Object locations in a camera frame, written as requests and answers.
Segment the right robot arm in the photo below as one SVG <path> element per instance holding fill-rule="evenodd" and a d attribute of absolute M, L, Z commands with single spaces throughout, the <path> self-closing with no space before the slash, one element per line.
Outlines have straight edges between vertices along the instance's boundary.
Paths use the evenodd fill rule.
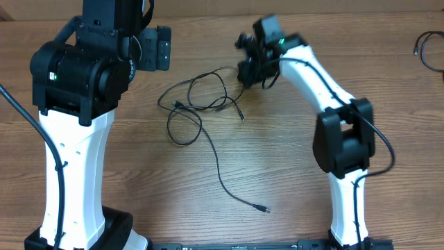
<path fill-rule="evenodd" d="M 373 107 L 356 99 L 323 68 L 301 35 L 287 35 L 275 15 L 253 24 L 252 35 L 241 33 L 235 47 L 245 53 L 237 65 L 245 88 L 267 79 L 286 78 L 300 90 L 316 115 L 313 154 L 328 175 L 332 222 L 326 240 L 300 240 L 299 249 L 393 249 L 392 240 L 371 238 L 365 224 L 365 180 L 375 137 L 389 141 L 373 123 Z"/>

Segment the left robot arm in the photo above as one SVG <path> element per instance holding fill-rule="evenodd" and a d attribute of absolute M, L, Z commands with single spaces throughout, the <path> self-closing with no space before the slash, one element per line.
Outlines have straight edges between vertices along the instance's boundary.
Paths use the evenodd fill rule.
<path fill-rule="evenodd" d="M 138 71 L 166 71 L 171 29 L 150 27 L 153 1 L 90 0 L 31 58 L 46 146 L 46 208 L 26 249 L 151 249 L 129 212 L 102 204 L 108 135 Z"/>

